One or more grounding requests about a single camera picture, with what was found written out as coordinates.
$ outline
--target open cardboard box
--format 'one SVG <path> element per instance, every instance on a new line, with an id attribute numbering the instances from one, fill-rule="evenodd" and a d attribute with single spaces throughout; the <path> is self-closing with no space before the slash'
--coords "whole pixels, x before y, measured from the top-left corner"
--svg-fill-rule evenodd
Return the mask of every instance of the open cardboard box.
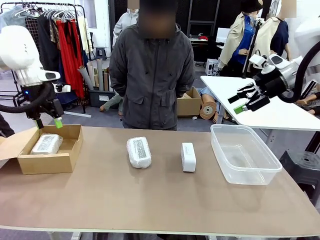
<path id="1" fill-rule="evenodd" d="M 195 87 L 192 87 L 186 94 L 190 98 L 178 98 L 178 117 L 198 116 L 201 108 L 201 96 Z"/>
<path id="2" fill-rule="evenodd" d="M 57 154 L 30 154 L 43 133 L 63 137 Z M 17 158 L 24 175 L 72 173 L 82 142 L 81 125 L 64 125 L 59 129 L 55 125 L 46 125 L 42 129 L 34 127 L 0 139 L 0 160 Z"/>

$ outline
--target gray plastic stool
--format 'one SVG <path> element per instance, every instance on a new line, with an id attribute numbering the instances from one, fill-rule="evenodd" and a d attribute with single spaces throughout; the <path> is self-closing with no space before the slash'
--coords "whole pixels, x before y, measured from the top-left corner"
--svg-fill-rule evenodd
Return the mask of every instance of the gray plastic stool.
<path id="1" fill-rule="evenodd" d="M 320 157 L 312 152 L 288 150 L 280 163 L 315 206 L 320 196 Z"/>
<path id="2" fill-rule="evenodd" d="M 103 46 L 95 48 L 95 59 L 107 60 L 106 49 Z"/>

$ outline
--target transparent plastic bin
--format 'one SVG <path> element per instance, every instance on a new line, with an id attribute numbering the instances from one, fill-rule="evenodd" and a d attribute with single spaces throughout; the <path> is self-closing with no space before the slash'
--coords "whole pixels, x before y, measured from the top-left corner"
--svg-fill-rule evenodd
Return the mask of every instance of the transparent plastic bin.
<path id="1" fill-rule="evenodd" d="M 215 157 L 229 183 L 268 185 L 281 172 L 281 163 L 252 128 L 215 124 L 210 129 Z"/>

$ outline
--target white package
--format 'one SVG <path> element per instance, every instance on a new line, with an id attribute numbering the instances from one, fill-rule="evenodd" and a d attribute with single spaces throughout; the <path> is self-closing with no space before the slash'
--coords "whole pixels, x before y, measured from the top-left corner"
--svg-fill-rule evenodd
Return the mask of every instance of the white package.
<path id="1" fill-rule="evenodd" d="M 44 133 L 40 136 L 30 154 L 56 154 L 62 142 L 62 136 Z"/>
<path id="2" fill-rule="evenodd" d="M 194 145 L 191 142 L 182 143 L 181 147 L 182 169 L 184 172 L 193 173 L 196 171 L 196 154 Z"/>
<path id="3" fill-rule="evenodd" d="M 126 142 L 131 165 L 136 169 L 146 169 L 151 165 L 151 153 L 147 139 L 143 137 L 131 138 Z"/>

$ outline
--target black storage bin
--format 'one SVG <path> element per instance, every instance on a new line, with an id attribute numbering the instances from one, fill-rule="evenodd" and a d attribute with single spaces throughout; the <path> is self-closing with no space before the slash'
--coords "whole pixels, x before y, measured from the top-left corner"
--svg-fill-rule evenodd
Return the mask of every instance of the black storage bin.
<path id="1" fill-rule="evenodd" d="M 89 90 L 90 105 L 94 108 L 100 108 L 108 100 L 115 96 L 115 91 L 99 91 L 99 90 Z M 113 105 L 111 109 L 118 109 L 119 104 Z"/>

